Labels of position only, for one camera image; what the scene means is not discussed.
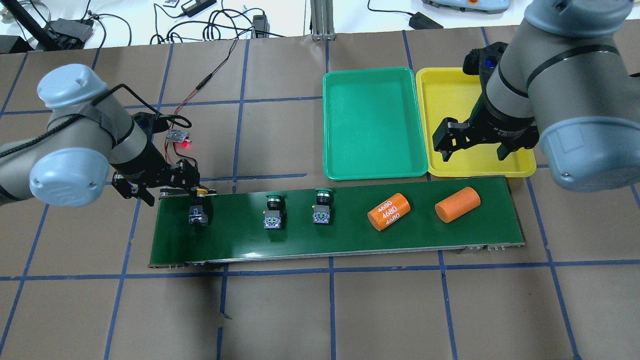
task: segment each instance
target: light blue controller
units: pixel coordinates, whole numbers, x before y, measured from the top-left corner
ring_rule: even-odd
[[[437,8],[448,6],[461,12],[501,13],[509,8],[511,0],[422,0],[422,2]]]

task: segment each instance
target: yellow tray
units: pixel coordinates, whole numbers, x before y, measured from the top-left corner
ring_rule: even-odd
[[[478,76],[469,76],[458,67],[427,67],[415,76],[418,106],[424,133],[429,173],[440,177],[504,175],[527,177],[536,171],[533,150],[520,149],[499,161],[499,144],[484,143],[458,150],[448,162],[433,150],[433,132],[442,119],[467,120],[481,93]]]

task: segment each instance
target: orange cylinder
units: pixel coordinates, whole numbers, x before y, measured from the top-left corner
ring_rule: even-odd
[[[378,231],[386,229],[411,210],[406,198],[397,193],[367,213],[369,221]]]
[[[452,222],[480,205],[480,196],[466,187],[436,204],[436,214],[445,223]]]

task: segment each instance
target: white surface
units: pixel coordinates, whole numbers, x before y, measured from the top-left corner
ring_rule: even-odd
[[[247,8],[260,7],[265,10],[271,32],[287,37],[309,34],[309,10],[310,0],[224,0],[225,8],[242,11],[243,5]],[[511,0],[511,6],[504,13],[485,14],[480,12],[460,12],[450,8],[435,8],[423,4],[421,0],[371,0],[371,8],[381,10],[402,10],[407,12],[421,12],[440,23],[445,28],[471,28],[477,26],[503,26],[517,25],[522,21],[524,10],[532,0]],[[156,33],[154,29],[154,9],[152,4],[161,4],[163,0],[93,0],[90,10],[93,13],[112,13],[121,16],[131,24],[133,32],[132,45],[149,44],[151,36]],[[52,18],[80,19],[86,6],[85,0],[44,0],[51,9]],[[170,19],[158,10],[158,28],[161,35],[174,24],[185,20],[206,21],[212,10],[219,10],[220,0],[196,17]],[[175,15],[180,13],[177,8],[164,8],[168,13]],[[34,19],[44,22],[33,11],[29,11]],[[249,18],[259,11],[249,13]],[[336,33],[371,33],[379,31],[409,30],[409,15],[402,13],[371,12],[367,9],[366,0],[334,0],[333,2],[334,28]],[[640,19],[640,5],[635,5],[628,19]],[[105,47],[124,46],[129,39],[127,26],[119,19],[106,17],[103,20],[107,28]],[[228,20],[221,20],[220,24],[230,25]],[[239,27],[250,25],[246,20],[237,18]],[[181,26],[177,32],[183,37],[202,38],[203,24],[188,24]],[[86,44],[86,48],[95,48],[102,42],[102,27],[99,24],[93,26],[94,34]],[[0,34],[21,35],[16,23],[0,23]],[[223,31],[223,37],[232,37],[233,31]]]

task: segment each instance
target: robotic arm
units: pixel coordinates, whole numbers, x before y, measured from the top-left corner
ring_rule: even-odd
[[[111,165],[116,170],[111,184],[123,197],[153,206],[147,188],[181,188],[194,198],[189,222],[207,225],[201,202],[212,190],[200,185],[189,162],[168,164],[151,142],[152,133],[166,131],[172,117],[130,116],[112,95],[121,87],[127,88],[109,90],[80,64],[44,76],[38,96],[52,110],[47,132],[0,146],[0,206],[32,196],[55,206],[87,205],[101,195]]]
[[[627,74],[612,35],[632,0],[534,0],[510,45],[473,50],[480,75],[469,119],[445,118],[433,134],[454,151],[500,143],[498,159],[540,138],[556,183],[591,192],[640,181],[640,79]]]

